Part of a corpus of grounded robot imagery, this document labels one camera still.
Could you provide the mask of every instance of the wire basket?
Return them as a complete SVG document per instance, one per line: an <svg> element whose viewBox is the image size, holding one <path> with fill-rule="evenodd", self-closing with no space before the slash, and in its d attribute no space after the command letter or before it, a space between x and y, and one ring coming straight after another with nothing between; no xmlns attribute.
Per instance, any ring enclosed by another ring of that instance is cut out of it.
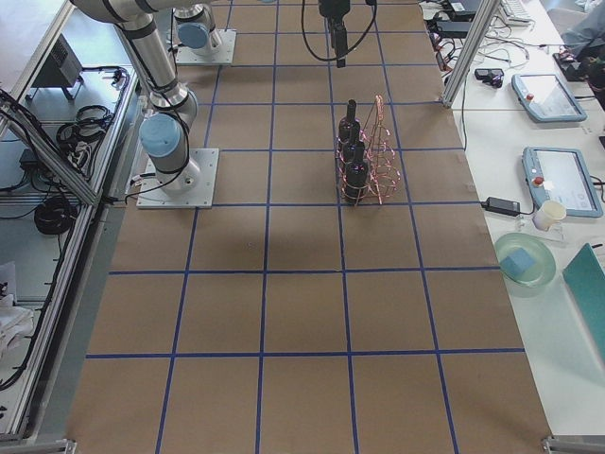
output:
<svg viewBox="0 0 605 454"><path fill-rule="evenodd" d="M365 144L365 159L369 165L368 178L364 186L351 185L345 175L342 151L337 148L340 192L350 204L358 205L366 199L376 199L381 205L397 191L401 173L395 167L396 153L389 144L390 132L384 126L385 109L383 98L376 95L372 109L361 131Z"/></svg>

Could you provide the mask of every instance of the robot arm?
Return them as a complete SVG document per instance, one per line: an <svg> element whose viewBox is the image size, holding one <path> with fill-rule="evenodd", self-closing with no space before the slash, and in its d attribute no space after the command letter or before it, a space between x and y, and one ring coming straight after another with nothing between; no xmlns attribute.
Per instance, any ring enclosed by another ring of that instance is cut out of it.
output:
<svg viewBox="0 0 605 454"><path fill-rule="evenodd" d="M345 57L349 49L347 28L343 19L350 10L350 0L320 0L320 14L327 20L330 45L336 53L338 68L345 66Z"/></svg>
<svg viewBox="0 0 605 454"><path fill-rule="evenodd" d="M199 0L71 0L87 16L99 22L123 24L140 14L152 14L162 9L192 7Z"/></svg>
<svg viewBox="0 0 605 454"><path fill-rule="evenodd" d="M152 13L174 7L189 23L194 23L201 20L206 8L199 0L71 2L92 19L115 25L157 113L143 122L139 130L140 141L155 165L162 190L185 191L199 175L197 164L189 159L187 139L198 114L198 102L193 92L179 82Z"/></svg>

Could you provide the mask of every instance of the dark glass bottle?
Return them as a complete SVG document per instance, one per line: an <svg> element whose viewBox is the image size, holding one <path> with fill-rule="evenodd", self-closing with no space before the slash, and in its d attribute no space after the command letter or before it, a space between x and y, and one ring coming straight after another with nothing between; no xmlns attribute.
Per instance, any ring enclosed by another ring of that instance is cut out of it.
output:
<svg viewBox="0 0 605 454"><path fill-rule="evenodd" d="M366 181L370 165L364 158L366 147L363 142L357 141L353 160L345 165L344 197L348 203L356 204L366 193Z"/></svg>
<svg viewBox="0 0 605 454"><path fill-rule="evenodd" d="M355 120L356 110L357 103L354 99L349 99L349 103L347 104L347 115L338 122L338 151L342 151L344 145L349 140L353 124L359 124L359 122Z"/></svg>
<svg viewBox="0 0 605 454"><path fill-rule="evenodd" d="M353 160L355 150L359 148L360 133L361 127L359 126L359 122L355 121L349 129L349 137L347 139L347 142L344 144L344 147L342 148L342 161L345 165Z"/></svg>

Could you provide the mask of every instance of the black power brick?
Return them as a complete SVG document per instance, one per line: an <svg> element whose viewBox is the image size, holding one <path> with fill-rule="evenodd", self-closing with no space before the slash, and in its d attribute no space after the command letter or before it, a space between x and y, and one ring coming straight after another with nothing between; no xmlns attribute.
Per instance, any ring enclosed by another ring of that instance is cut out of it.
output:
<svg viewBox="0 0 605 454"><path fill-rule="evenodd" d="M24 149L21 158L19 158L19 166L21 169L27 172L29 170L35 170L39 165L40 161L38 161L34 152L29 148Z"/></svg>
<svg viewBox="0 0 605 454"><path fill-rule="evenodd" d="M488 197L481 203L485 211L498 213L500 215L517 217L521 214L521 209L518 201L507 201L496 197Z"/></svg>

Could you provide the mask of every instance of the white cup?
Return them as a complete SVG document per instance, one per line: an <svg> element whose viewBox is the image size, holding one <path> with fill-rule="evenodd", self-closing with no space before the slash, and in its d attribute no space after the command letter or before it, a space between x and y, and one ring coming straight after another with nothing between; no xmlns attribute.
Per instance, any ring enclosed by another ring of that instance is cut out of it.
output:
<svg viewBox="0 0 605 454"><path fill-rule="evenodd" d="M546 232L550 226L565 219L567 210L557 201L545 201L538 212L533 215L533 225L536 229Z"/></svg>

